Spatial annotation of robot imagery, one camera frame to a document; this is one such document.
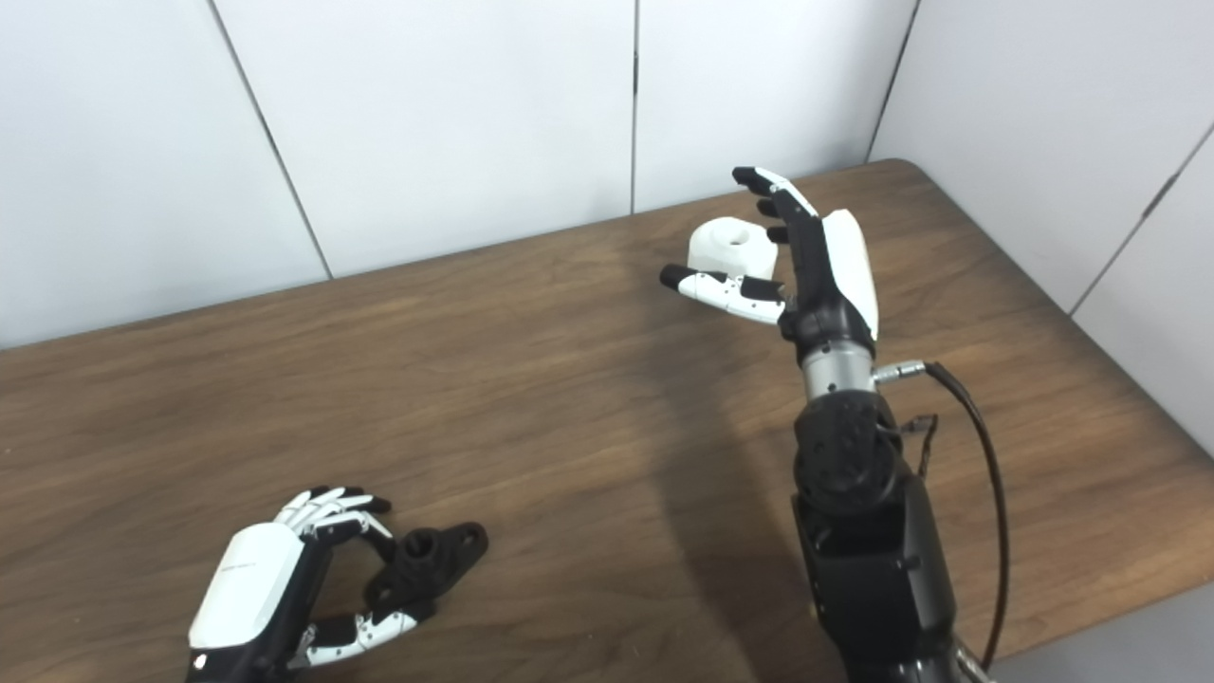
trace robotic finger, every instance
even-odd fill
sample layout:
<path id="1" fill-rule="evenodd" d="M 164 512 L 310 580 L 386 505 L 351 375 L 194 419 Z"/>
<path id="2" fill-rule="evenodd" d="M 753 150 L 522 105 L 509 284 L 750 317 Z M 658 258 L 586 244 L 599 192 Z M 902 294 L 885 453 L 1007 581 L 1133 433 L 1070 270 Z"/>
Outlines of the robotic finger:
<path id="1" fill-rule="evenodd" d="M 755 321 L 776 324 L 784 312 L 784 285 L 772 279 L 730 277 L 676 263 L 662 268 L 659 279 L 688 298 Z"/>
<path id="2" fill-rule="evenodd" d="M 408 633 L 418 624 L 416 619 L 403 610 L 392 613 L 378 624 L 370 613 L 323 619 L 304 632 L 300 648 L 288 662 L 288 668 L 308 668 L 358 656 Z"/>
<path id="3" fill-rule="evenodd" d="M 356 536 L 363 537 L 385 563 L 396 557 L 396 543 L 392 533 L 370 513 L 348 511 L 333 514 L 313 523 L 310 533 L 318 542 L 328 546 L 340 546 Z"/>
<path id="4" fill-rule="evenodd" d="M 778 192 L 787 192 L 793 200 L 805 207 L 811 216 L 818 211 L 810 204 L 810 200 L 793 184 L 793 181 L 782 175 L 777 175 L 759 166 L 737 166 L 733 169 L 733 180 L 738 184 L 744 184 L 753 194 L 771 199 Z M 773 218 L 784 217 L 775 203 L 759 201 L 759 211 Z"/>

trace black fingertip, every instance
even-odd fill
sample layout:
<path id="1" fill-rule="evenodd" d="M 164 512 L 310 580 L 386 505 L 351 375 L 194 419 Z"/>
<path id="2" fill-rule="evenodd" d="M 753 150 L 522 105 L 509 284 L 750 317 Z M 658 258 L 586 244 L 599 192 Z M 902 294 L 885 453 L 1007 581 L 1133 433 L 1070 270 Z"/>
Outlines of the black fingertip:
<path id="1" fill-rule="evenodd" d="M 784 283 L 776 281 L 775 279 L 745 275 L 742 278 L 742 286 L 738 288 L 738 292 L 755 301 L 779 302 L 784 300 Z"/>
<path id="2" fill-rule="evenodd" d="M 312 625 L 312 645 L 316 648 L 340 648 L 358 642 L 358 624 L 353 616 L 330 616 Z"/>
<path id="3" fill-rule="evenodd" d="M 733 181 L 738 184 L 744 184 L 747 189 L 761 197 L 771 194 L 771 182 L 759 175 L 759 171 L 756 171 L 754 166 L 734 167 Z"/>
<path id="4" fill-rule="evenodd" d="M 324 546 L 340 546 L 362 533 L 362 524 L 357 519 L 341 524 L 317 527 L 313 535 Z"/>
<path id="5" fill-rule="evenodd" d="M 771 199 L 759 199 L 756 205 L 759 206 L 760 214 L 770 218 L 779 217 L 779 211 L 776 209 L 776 201 L 772 201 Z"/>
<path id="6" fill-rule="evenodd" d="M 382 514 L 392 511 L 392 503 L 379 496 L 373 496 L 371 502 L 367 503 L 367 512 Z"/>
<path id="7" fill-rule="evenodd" d="M 401 611 L 409 615 L 413 621 L 421 624 L 422 621 L 438 614 L 438 608 L 435 605 L 433 601 L 418 601 L 413 604 L 404 605 L 401 608 Z"/>
<path id="8" fill-rule="evenodd" d="M 696 268 L 690 268 L 679 263 L 666 263 L 666 266 L 662 268 L 662 272 L 658 273 L 658 280 L 677 291 L 679 283 L 696 274 L 696 272 L 698 272 Z"/>

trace white cylindrical object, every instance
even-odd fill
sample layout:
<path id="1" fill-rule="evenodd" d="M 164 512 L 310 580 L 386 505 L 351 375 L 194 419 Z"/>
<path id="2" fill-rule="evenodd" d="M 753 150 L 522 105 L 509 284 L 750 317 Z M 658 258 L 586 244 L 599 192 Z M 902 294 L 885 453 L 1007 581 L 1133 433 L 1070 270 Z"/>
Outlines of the white cylindrical object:
<path id="1" fill-rule="evenodd" d="M 687 267 L 771 279 L 778 250 L 760 224 L 736 217 L 713 218 L 692 232 Z"/>

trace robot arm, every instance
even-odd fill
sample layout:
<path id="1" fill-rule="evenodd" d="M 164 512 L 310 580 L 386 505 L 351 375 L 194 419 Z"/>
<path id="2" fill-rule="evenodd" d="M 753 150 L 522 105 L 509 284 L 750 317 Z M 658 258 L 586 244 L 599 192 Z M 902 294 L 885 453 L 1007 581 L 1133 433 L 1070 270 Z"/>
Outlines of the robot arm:
<path id="1" fill-rule="evenodd" d="M 463 525 L 476 542 L 463 543 L 437 569 L 450 580 L 435 586 L 416 579 L 418 553 L 407 547 L 419 531 L 398 547 L 375 519 L 388 510 L 387 501 L 361 489 L 319 488 L 293 499 L 272 522 L 237 533 L 189 628 L 187 683 L 287 681 L 297 670 L 361 655 L 432 616 L 433 601 L 484 554 L 484 530 Z M 333 548 L 356 537 L 387 565 L 368 586 L 368 610 L 312 621 Z M 427 548 L 431 558 L 441 550 Z"/>
<path id="2" fill-rule="evenodd" d="M 921 362 L 873 369 L 877 295 L 860 226 L 845 210 L 819 217 L 788 180 L 765 169 L 736 167 L 733 177 L 760 197 L 761 214 L 784 222 L 767 235 L 787 243 L 793 255 L 796 292 L 775 313 L 796 348 L 807 399 L 794 423 L 793 513 L 818 620 L 843 655 L 849 681 L 958 683 L 963 671 L 972 681 L 987 679 L 953 634 L 957 605 L 926 488 L 907 465 L 904 431 L 878 393 L 879 385 L 932 371 Z M 743 284 L 751 278 L 674 264 L 660 279 L 753 319 L 764 318 L 747 314 L 759 309 L 750 303 L 779 291 L 778 283 L 761 280 L 767 297 L 748 297 Z M 993 463 L 986 442 L 983 448 Z M 998 494 L 997 477 L 992 465 Z M 1000 500 L 997 495 L 1004 519 Z M 1002 541 L 1002 552 L 1005 547 Z M 1004 575 L 1000 601 L 1005 585 Z M 988 653 L 1000 610 L 995 620 Z"/>

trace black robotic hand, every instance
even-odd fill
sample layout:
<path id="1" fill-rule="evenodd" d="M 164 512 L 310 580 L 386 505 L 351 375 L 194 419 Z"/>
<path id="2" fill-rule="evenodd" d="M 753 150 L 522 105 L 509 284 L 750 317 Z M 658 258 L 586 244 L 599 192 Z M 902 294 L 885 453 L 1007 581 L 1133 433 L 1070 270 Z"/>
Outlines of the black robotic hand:
<path id="1" fill-rule="evenodd" d="M 488 550 L 475 523 L 419 529 L 397 543 L 375 519 L 391 505 L 357 488 L 294 497 L 272 522 L 237 533 L 189 628 L 187 683 L 272 683 L 361 655 L 435 614 L 435 601 Z M 368 541 L 385 569 L 367 586 L 365 614 L 312 621 L 333 548 Z"/>

